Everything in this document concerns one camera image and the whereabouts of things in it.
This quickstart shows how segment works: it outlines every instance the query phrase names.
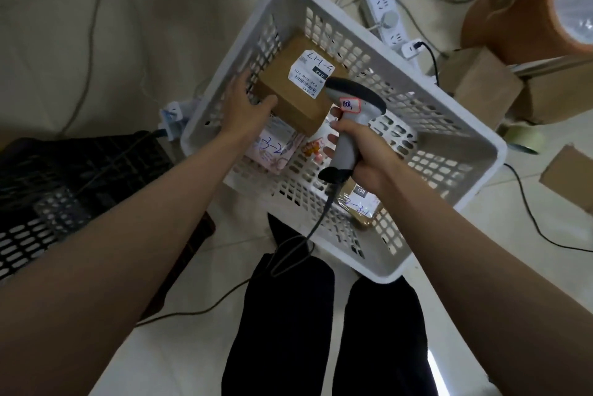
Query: white plastic basket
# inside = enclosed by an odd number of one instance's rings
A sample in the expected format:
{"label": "white plastic basket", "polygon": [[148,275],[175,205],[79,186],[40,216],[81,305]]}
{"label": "white plastic basket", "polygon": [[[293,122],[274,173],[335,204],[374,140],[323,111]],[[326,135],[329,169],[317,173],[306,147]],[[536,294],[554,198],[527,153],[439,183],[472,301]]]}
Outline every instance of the white plastic basket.
{"label": "white plastic basket", "polygon": [[[218,133],[225,87],[250,66],[257,80],[283,42],[305,34],[348,69],[351,79],[385,98],[388,112],[370,123],[428,184],[460,210],[502,166],[504,141],[431,80],[382,44],[330,0],[260,0],[205,91],[182,136],[190,155]],[[244,157],[225,183],[307,235],[321,215],[326,186],[319,166],[294,154],[279,176]],[[379,283],[400,277],[412,254],[389,214],[362,231],[332,208],[312,240]]]}

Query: black crate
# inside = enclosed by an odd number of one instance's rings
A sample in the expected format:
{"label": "black crate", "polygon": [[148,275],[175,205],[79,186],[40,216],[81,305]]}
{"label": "black crate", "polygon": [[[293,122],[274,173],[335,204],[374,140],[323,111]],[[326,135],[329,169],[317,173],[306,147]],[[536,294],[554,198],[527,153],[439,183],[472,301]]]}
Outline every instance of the black crate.
{"label": "black crate", "polygon": [[[0,280],[172,166],[147,131],[53,142],[16,140],[0,153]],[[167,287],[213,229],[206,215]]]}

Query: white power strip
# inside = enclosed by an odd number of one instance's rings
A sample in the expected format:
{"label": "white power strip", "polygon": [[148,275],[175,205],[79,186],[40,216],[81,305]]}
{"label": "white power strip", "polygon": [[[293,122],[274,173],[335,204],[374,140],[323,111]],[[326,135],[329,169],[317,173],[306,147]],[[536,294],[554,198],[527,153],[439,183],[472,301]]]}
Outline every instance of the white power strip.
{"label": "white power strip", "polygon": [[[363,0],[360,6],[368,25],[371,27],[376,26],[372,32],[389,48],[400,53],[402,47],[410,42],[410,37],[408,37],[406,28],[404,27],[396,0]],[[396,23],[391,22],[388,25],[391,27],[386,27],[384,25],[386,18],[389,18],[390,21],[395,19]],[[420,69],[415,57],[409,60],[414,64],[416,69]]]}

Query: floor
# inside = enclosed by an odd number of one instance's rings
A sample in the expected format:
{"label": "floor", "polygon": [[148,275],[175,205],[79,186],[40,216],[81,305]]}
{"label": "floor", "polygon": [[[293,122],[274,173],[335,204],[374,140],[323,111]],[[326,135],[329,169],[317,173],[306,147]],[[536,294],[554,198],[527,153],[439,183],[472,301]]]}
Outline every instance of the floor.
{"label": "floor", "polygon": [[[153,129],[156,107],[186,99],[207,79],[231,45],[256,0],[104,0],[88,99],[70,136]],[[431,40],[455,48],[466,6],[404,0]],[[51,138],[82,89],[86,33],[93,0],[0,0],[0,147],[23,135]],[[411,35],[413,27],[406,20]],[[428,63],[421,64],[427,68]],[[582,248],[593,244],[593,220],[538,182],[568,143],[593,156],[593,112],[543,126],[540,156],[510,152],[536,218],[549,237]],[[217,224],[172,288],[163,312],[210,306],[250,276],[273,248],[266,214],[222,187],[209,208]],[[541,239],[525,212],[512,174],[501,169],[463,211],[473,224],[593,311],[593,254],[560,250]],[[325,257],[336,272],[336,310],[327,376],[331,377],[343,308],[355,274]],[[493,395],[476,362],[418,264],[405,273],[420,297],[429,347],[447,392]],[[237,331],[244,290],[196,318],[168,319],[134,331],[93,390],[119,394],[215,395]],[[331,378],[323,394],[331,393]]]}

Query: barcode scanner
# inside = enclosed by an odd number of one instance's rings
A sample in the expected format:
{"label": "barcode scanner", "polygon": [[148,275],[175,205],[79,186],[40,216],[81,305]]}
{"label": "barcode scanner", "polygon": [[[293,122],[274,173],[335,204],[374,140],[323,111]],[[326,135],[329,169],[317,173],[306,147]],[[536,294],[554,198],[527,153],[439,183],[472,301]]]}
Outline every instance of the barcode scanner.
{"label": "barcode scanner", "polygon": [[[342,118],[367,125],[379,115],[385,115],[387,104],[379,95],[362,84],[344,78],[328,78],[326,93],[344,115]],[[351,135],[340,134],[330,166],[319,173],[319,179],[330,184],[345,183],[359,160],[359,150]]]}

